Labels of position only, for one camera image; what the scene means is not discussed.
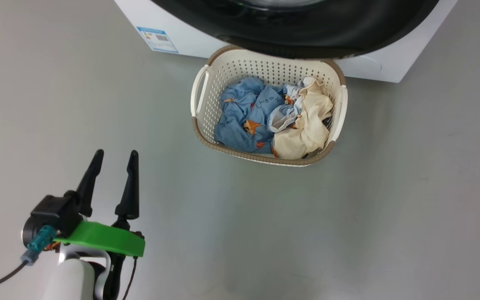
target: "gray floor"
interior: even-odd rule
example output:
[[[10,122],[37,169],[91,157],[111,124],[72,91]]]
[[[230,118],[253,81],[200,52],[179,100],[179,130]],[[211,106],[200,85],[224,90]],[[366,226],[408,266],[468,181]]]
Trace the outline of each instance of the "gray floor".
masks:
[[[147,247],[129,299],[480,300],[478,1],[459,0],[402,83],[350,78],[338,143],[303,169],[196,139],[203,61],[150,51],[111,0],[0,0],[0,276],[29,211],[97,148],[92,220],[112,223],[136,149]],[[0,299],[41,299],[56,260]]]

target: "beige fabric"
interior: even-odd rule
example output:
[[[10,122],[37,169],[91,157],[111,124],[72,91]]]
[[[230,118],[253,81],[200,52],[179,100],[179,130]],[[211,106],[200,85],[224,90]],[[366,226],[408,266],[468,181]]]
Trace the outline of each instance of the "beige fabric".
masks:
[[[282,159],[300,159],[305,154],[323,148],[329,131],[322,120],[331,116],[333,104],[325,84],[312,77],[303,80],[305,88],[299,91],[303,96],[303,109],[295,122],[296,128],[275,133],[273,146]]]

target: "white cloth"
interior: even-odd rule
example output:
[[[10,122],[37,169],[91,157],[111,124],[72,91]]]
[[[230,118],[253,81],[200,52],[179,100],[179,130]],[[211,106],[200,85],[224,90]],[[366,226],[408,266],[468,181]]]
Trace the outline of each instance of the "white cloth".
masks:
[[[304,88],[299,95],[303,96],[303,108],[301,117],[297,116],[296,128],[287,128],[274,136],[273,148],[282,159],[300,159],[323,148],[329,137],[329,131],[322,122],[331,116],[333,107],[328,89],[312,77],[306,77],[302,82]]]
[[[284,85],[284,103],[277,106],[268,116],[268,130],[273,133],[283,131],[289,125],[293,125],[303,107],[303,96],[299,95],[300,87]]]

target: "white plastic basket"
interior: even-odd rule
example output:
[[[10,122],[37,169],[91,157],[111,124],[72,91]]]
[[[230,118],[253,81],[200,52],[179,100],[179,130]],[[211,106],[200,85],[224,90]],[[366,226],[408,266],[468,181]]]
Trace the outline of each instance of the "white plastic basket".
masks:
[[[239,152],[227,148],[214,140],[214,128],[221,117],[220,95],[225,87],[245,77],[258,77],[265,84],[296,84],[307,76],[325,83],[329,98],[333,101],[332,120],[328,126],[329,137],[325,147],[309,154],[304,159],[286,160],[272,155]],[[206,146],[239,158],[268,163],[304,167],[318,162],[326,156],[342,130],[347,111],[347,88],[342,71],[333,61],[307,61],[277,58],[226,46],[219,49],[194,80],[190,108],[196,135]]]

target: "teal connector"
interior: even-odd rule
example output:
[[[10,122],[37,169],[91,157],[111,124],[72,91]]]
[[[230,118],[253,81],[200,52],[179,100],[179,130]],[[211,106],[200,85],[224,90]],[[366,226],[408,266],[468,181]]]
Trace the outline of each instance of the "teal connector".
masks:
[[[36,237],[27,245],[27,251],[21,256],[22,262],[28,262],[32,266],[42,251],[50,245],[57,237],[57,232],[53,226],[45,225],[40,229]]]

